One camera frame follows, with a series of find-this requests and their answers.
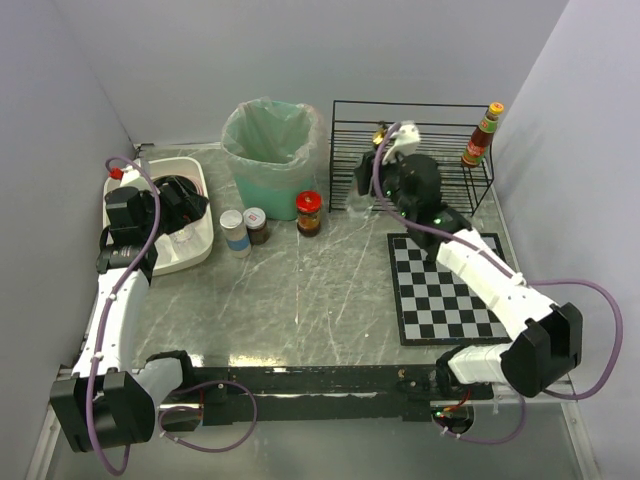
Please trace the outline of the pink plate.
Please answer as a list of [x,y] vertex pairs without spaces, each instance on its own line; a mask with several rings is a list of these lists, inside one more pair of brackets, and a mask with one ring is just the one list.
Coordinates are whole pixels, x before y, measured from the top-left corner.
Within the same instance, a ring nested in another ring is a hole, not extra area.
[[187,177],[189,180],[191,180],[195,184],[195,187],[197,188],[197,192],[193,192],[192,194],[197,194],[197,195],[204,196],[204,197],[207,196],[207,194],[204,192],[204,183],[203,183],[203,181],[199,177],[195,177],[193,175],[170,173],[170,174],[162,174],[162,175],[152,176],[152,180],[156,179],[157,177],[166,176],[166,175],[180,175],[180,176]]

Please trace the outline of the black small plate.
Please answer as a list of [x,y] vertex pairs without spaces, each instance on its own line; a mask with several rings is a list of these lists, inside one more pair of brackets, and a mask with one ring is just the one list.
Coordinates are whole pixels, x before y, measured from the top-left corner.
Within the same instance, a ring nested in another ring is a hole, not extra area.
[[174,191],[181,194],[197,192],[195,184],[187,177],[180,175],[160,176],[153,180],[154,185],[159,191]]

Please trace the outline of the glass oil bottle gold spout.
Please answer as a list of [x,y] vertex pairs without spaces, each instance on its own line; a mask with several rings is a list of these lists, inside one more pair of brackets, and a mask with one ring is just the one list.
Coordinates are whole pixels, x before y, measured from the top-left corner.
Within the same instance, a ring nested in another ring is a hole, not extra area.
[[[381,121],[377,125],[377,129],[373,133],[371,140],[371,148],[366,152],[374,152],[375,155],[377,153],[378,147],[380,143],[384,140],[384,137],[387,133],[388,125]],[[374,204],[377,201],[377,197],[374,191],[373,183],[371,178],[371,190],[370,194],[367,196],[359,196],[356,192],[356,185],[353,174],[353,181],[350,187],[349,197],[347,199],[347,210],[349,214],[356,218],[368,218],[373,210]]]

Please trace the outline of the brown sauce bottle yellow cap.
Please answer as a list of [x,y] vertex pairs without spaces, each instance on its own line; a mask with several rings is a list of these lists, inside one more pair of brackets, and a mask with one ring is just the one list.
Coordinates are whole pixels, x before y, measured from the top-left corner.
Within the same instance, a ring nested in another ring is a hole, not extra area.
[[482,164],[497,131],[499,117],[503,112],[504,105],[500,102],[492,102],[488,106],[484,117],[475,128],[461,155],[463,165],[475,168]]

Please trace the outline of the clear wine glass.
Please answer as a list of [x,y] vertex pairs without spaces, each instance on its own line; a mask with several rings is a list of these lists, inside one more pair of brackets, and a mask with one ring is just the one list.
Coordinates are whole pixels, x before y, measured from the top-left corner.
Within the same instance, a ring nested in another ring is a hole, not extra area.
[[175,256],[180,259],[199,255],[204,245],[201,236],[192,225],[170,234],[169,239]]

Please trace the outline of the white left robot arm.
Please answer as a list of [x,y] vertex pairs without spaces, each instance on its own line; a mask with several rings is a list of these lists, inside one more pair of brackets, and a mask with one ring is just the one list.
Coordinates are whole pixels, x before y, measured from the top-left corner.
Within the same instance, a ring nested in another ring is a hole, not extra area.
[[50,402],[71,449],[93,450],[90,438],[115,448],[148,441],[156,409],[173,391],[193,386],[184,350],[156,353],[133,373],[133,333],[158,259],[147,239],[174,234],[208,216],[208,198],[184,176],[147,188],[120,186],[104,196],[109,223],[96,261],[98,292],[89,332],[70,378],[57,380]]

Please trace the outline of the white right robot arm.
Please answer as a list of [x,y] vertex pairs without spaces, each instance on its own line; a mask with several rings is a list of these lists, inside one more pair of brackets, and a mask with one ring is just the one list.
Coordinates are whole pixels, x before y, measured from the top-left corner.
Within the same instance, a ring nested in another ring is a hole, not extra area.
[[427,260],[455,274],[506,330],[508,343],[460,347],[443,355],[440,364],[449,382],[507,384],[532,398],[580,365],[581,312],[527,284],[443,201],[433,158],[398,153],[383,163],[369,151],[354,175],[357,191],[381,196]]

